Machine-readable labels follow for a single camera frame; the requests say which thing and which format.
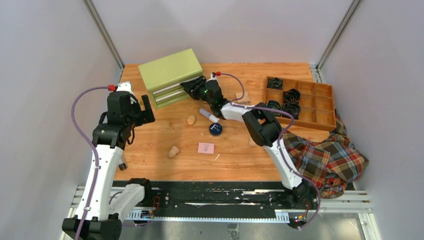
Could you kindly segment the green metal drawer cabinet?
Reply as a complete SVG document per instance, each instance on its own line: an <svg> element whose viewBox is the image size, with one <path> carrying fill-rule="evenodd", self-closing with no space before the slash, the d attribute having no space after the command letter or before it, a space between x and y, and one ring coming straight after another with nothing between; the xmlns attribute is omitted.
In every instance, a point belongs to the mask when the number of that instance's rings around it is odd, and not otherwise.
<svg viewBox="0 0 424 240"><path fill-rule="evenodd" d="M203 69L191 48L140 64L138 69L157 110L187 98L188 94L181 83L203 75Z"/></svg>

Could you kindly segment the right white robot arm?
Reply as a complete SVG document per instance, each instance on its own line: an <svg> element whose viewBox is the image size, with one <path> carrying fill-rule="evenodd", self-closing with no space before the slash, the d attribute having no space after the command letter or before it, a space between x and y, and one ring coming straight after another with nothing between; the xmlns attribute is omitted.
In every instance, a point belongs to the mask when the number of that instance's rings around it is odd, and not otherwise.
<svg viewBox="0 0 424 240"><path fill-rule="evenodd" d="M301 205L309 209L319 206L319 190L311 192L313 183L302 176L291 160L282 139L283 128L272 114L273 109L263 102L256 105L240 105L229 101L222 94L216 78L200 76L180 83L194 100L206 102L213 115L223 120L235 120L245 124L252 140L267 152L273 161L281 183L285 188L286 203L294 209Z"/></svg>

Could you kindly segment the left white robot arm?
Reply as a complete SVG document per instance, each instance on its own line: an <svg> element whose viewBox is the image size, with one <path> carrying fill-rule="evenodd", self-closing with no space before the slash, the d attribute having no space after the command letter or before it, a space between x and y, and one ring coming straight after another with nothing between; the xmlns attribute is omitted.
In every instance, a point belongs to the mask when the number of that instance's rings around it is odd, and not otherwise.
<svg viewBox="0 0 424 240"><path fill-rule="evenodd" d="M117 240L123 223L133 208L152 206L150 180L132 178L117 196L111 191L117 167L124 163L124 150L134 141L135 128L153 123L155 117L149 97L139 101L131 90L114 90L107 96L107 111L100 116L89 138L76 121L75 109L83 96L71 106L71 120L92 150L90 170L80 203L72 217L62 222L62 231L73 240Z"/></svg>

